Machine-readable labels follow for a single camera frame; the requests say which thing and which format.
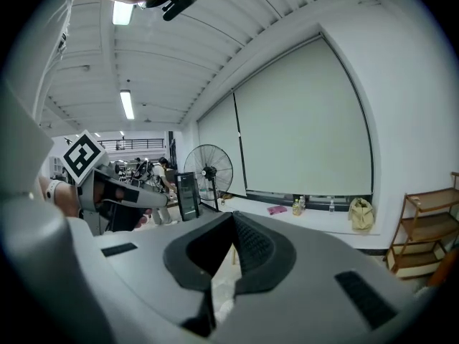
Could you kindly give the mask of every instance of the white wall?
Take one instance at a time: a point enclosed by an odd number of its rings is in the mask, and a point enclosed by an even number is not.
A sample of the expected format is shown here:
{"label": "white wall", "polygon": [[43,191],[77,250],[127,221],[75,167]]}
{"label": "white wall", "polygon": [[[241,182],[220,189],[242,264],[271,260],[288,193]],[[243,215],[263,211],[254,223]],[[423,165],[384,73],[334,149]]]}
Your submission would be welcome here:
{"label": "white wall", "polygon": [[415,0],[380,1],[311,21],[342,58],[369,121],[378,235],[340,237],[370,249],[389,246],[404,193],[450,187],[450,172],[459,170],[455,54]]}
{"label": "white wall", "polygon": [[65,154],[66,151],[69,150],[69,146],[67,145],[67,142],[65,141],[64,136],[57,136],[56,138],[52,138],[52,141],[54,142],[54,145],[52,146],[52,149],[49,151],[43,165],[42,165],[42,170],[41,170],[41,175],[44,177],[51,177],[52,175],[49,174],[49,157],[58,157],[60,158]]}
{"label": "white wall", "polygon": [[184,171],[185,161],[193,149],[199,146],[199,132],[196,121],[191,121],[182,131],[174,131],[176,141],[177,167]]}

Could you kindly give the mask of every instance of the standing fan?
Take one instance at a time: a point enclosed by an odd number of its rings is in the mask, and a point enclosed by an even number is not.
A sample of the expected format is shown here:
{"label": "standing fan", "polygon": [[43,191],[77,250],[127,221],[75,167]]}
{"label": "standing fan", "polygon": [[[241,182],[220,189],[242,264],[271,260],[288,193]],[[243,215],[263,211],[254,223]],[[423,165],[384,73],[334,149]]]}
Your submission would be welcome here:
{"label": "standing fan", "polygon": [[227,192],[232,183],[230,157],[215,145],[200,145],[188,155],[184,171],[194,173],[201,199],[215,201],[218,210],[219,193]]}

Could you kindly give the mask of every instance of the bottle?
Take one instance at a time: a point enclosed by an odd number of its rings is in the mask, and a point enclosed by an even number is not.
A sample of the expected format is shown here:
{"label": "bottle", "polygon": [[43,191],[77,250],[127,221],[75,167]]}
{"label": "bottle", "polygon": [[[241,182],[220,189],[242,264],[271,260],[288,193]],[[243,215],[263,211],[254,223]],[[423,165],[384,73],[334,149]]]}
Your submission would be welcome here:
{"label": "bottle", "polygon": [[335,201],[333,199],[330,201],[330,207],[328,208],[328,211],[330,211],[330,213],[335,212]]}
{"label": "bottle", "polygon": [[293,203],[293,215],[300,216],[301,215],[301,205],[298,202],[298,199],[295,200]]}
{"label": "bottle", "polygon": [[300,196],[300,205],[301,205],[301,210],[306,210],[306,199],[303,195]]}

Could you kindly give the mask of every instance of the ceiling beam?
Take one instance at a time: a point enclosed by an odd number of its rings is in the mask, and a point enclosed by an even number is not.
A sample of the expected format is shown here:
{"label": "ceiling beam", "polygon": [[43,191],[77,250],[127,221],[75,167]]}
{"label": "ceiling beam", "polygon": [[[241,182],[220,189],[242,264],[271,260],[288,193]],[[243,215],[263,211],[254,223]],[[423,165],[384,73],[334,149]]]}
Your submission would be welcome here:
{"label": "ceiling beam", "polygon": [[124,115],[121,106],[120,86],[115,58],[115,25],[112,23],[114,2],[102,0],[100,2],[100,48],[102,50],[103,66],[107,84],[110,87],[110,96],[113,96],[120,114]]}
{"label": "ceiling beam", "polygon": [[213,104],[231,93],[252,73],[320,31],[320,20],[368,0],[318,0],[282,18],[241,49],[212,79],[182,120],[198,120]]}
{"label": "ceiling beam", "polygon": [[52,97],[46,97],[44,100],[44,106],[54,113],[61,121],[65,121],[73,130],[76,130],[77,132],[81,131],[80,124],[77,121],[72,120],[66,112],[56,105],[56,103],[52,100]]}
{"label": "ceiling beam", "polygon": [[[177,120],[186,111],[179,111],[179,112],[180,113],[177,113],[177,114],[168,114],[169,119],[172,118],[173,120]],[[142,113],[142,118],[148,118],[149,120],[151,120],[154,123],[161,123],[163,121],[166,121],[166,122],[169,121],[169,119],[165,115],[160,115],[158,117],[158,116],[155,116],[155,113],[145,113],[145,111],[143,111],[143,113]],[[80,121],[80,122],[84,122],[86,124],[85,126],[89,126],[89,125],[94,125],[95,126],[97,124],[102,125],[103,123],[106,123],[106,122],[118,123],[118,122],[123,122],[123,121],[129,121],[129,122],[132,122],[132,123],[137,123],[137,122],[141,122],[143,120],[140,119],[140,118],[138,118],[136,120],[126,120],[125,115],[123,115],[123,117],[121,117],[119,115],[104,114],[104,115],[92,115],[92,116],[86,116],[86,115],[77,116],[77,117],[73,117],[73,118],[70,118],[68,120],[65,120],[65,122],[68,122],[68,121]]]}

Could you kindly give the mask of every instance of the shelf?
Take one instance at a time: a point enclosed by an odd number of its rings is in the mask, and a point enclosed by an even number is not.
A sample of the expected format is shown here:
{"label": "shelf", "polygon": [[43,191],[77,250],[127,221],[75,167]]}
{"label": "shelf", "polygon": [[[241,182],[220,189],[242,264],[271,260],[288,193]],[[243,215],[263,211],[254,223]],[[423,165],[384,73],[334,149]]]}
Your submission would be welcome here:
{"label": "shelf", "polygon": [[407,195],[408,201],[416,206],[421,213],[435,211],[459,204],[459,190],[456,188],[446,188],[444,190],[428,193],[415,193]]}
{"label": "shelf", "polygon": [[400,260],[398,259],[399,255],[395,255],[395,261],[398,261],[400,269],[407,267],[421,267],[424,265],[434,264],[439,261],[432,251],[421,252],[419,254],[404,254]]}
{"label": "shelf", "polygon": [[459,231],[459,222],[457,222],[449,213],[441,213],[430,216],[422,216],[417,219],[416,228],[413,231],[413,218],[402,219],[402,226],[408,235],[411,235],[410,241],[429,242],[442,239],[455,231]]}

